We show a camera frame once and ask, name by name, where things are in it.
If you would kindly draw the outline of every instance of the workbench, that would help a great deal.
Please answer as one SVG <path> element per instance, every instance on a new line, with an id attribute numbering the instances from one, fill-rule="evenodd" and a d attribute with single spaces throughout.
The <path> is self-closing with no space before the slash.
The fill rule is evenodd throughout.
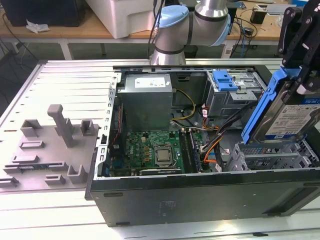
<path id="1" fill-rule="evenodd" d="M 77 124 L 93 119 L 103 124 L 108 102 L 108 74 L 113 66 L 148 65 L 147 60 L 69 60 L 38 64 L 0 118 L 0 169 L 8 163 L 25 118 L 54 124 L 43 110 L 62 104 L 63 114 Z M 190 65 L 265 65 L 271 73 L 281 59 L 187 59 Z M 0 194 L 1 239 L 319 239 L 320 198 L 292 216 L 250 218 L 109 228 L 85 190 Z"/>
<path id="2" fill-rule="evenodd" d="M 276 1 L 279 4 L 286 4 L 287 1 Z M 246 9 L 238 9 L 237 16 L 247 21 L 250 21 L 252 9 L 257 2 L 245 1 Z M 281 28 L 276 25 L 277 16 L 266 15 L 262 24 L 255 24 L 258 33 L 251 41 L 251 45 L 278 45 Z M 63 56 L 66 60 L 72 60 L 73 54 L 69 44 L 87 43 L 100 44 L 102 54 L 106 53 L 105 44 L 146 44 L 150 36 L 150 31 L 142 31 L 130 34 L 125 38 L 114 39 L 110 32 L 101 23 L 98 17 L 92 12 L 87 11 L 82 24 L 79 27 L 63 27 L 49 26 L 50 31 L 40 32 L 38 34 L 29 31 L 24 26 L 13 27 L 7 21 L 12 32 L 23 43 L 57 43 L 60 44 Z M 243 23 L 244 27 L 250 27 L 250 24 Z M 0 37 L 6 43 L 17 43 L 17 39 L 12 36 L 5 26 L 2 17 L 0 17 Z M 237 43 L 240 37 L 240 29 L 237 24 L 234 24 L 230 35 L 224 41 L 224 48 L 221 58 L 229 58 L 233 46 Z"/>

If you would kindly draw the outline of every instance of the plastic bag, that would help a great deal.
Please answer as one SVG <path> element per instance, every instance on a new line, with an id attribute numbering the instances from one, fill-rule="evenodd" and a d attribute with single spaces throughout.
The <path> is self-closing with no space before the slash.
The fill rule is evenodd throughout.
<path id="1" fill-rule="evenodd" d="M 284 16 L 283 15 L 280 15 L 276 18 L 275 20 L 275 24 L 281 28 L 282 27 L 282 22 L 284 21 Z"/>
<path id="2" fill-rule="evenodd" d="M 46 32 L 50 30 L 48 24 L 35 24 L 28 21 L 28 19 L 26 20 L 26 23 L 27 25 L 25 27 L 35 34 L 37 34 L 38 32 Z"/>

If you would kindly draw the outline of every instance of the motherboard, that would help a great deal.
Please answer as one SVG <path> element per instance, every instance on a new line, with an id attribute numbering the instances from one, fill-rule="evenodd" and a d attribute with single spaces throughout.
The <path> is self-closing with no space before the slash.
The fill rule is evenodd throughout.
<path id="1" fill-rule="evenodd" d="M 112 169 L 116 176 L 149 175 L 159 169 L 177 174 L 198 172 L 198 151 L 203 145 L 197 131 L 128 132 L 124 158 L 115 157 Z"/>

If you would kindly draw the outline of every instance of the white plastic container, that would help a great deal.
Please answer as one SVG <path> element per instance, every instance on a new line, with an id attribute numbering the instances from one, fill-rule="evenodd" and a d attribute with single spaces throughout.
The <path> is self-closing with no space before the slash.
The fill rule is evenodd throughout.
<path id="1" fill-rule="evenodd" d="M 86 0 L 115 39 L 151 30 L 154 24 L 153 0 Z M 157 14 L 161 0 L 157 1 Z"/>

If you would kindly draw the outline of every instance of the cpu socket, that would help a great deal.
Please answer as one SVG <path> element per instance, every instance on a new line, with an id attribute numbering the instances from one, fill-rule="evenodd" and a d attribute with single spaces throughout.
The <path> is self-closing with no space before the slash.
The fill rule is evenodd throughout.
<path id="1" fill-rule="evenodd" d="M 173 163 L 172 146 L 157 145 L 154 146 L 155 164 L 159 167 L 169 167 Z"/>

